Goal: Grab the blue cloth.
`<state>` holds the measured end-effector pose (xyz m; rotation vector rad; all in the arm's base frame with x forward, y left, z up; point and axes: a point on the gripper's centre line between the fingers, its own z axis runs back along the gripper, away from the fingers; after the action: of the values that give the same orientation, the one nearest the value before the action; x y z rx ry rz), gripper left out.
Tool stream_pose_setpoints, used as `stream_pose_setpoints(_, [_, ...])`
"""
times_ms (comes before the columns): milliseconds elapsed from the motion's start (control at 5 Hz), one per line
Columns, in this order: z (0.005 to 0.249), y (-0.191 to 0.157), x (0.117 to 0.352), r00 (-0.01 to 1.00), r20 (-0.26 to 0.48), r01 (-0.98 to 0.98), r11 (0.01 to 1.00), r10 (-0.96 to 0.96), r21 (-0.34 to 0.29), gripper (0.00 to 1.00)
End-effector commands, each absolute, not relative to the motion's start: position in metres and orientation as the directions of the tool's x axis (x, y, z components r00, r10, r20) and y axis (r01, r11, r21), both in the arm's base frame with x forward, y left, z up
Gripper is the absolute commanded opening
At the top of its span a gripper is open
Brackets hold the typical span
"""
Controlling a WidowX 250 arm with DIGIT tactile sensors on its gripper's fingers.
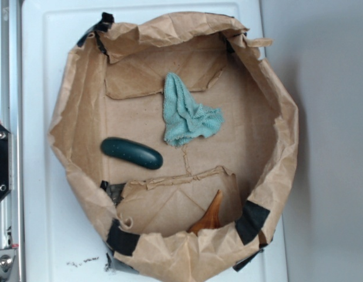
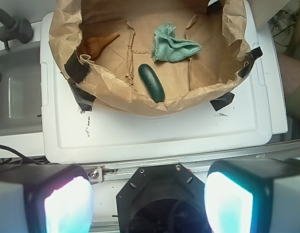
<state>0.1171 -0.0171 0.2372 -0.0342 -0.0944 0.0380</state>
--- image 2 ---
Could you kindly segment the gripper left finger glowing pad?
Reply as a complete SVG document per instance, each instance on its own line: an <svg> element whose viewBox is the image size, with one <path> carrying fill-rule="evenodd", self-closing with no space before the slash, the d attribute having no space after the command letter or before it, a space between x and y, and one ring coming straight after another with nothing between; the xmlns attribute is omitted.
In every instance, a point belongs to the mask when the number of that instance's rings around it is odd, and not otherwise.
<svg viewBox="0 0 300 233"><path fill-rule="evenodd" d="M0 233L87 233L94 191L79 165L0 165Z"/></svg>

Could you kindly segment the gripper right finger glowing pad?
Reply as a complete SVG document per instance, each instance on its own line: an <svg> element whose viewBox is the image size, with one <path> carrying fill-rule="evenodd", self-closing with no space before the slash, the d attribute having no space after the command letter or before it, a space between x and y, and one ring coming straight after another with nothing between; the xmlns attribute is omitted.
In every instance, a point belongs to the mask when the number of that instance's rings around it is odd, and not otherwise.
<svg viewBox="0 0 300 233"><path fill-rule="evenodd" d="M204 189L215 233L300 233L300 159L220 159Z"/></svg>

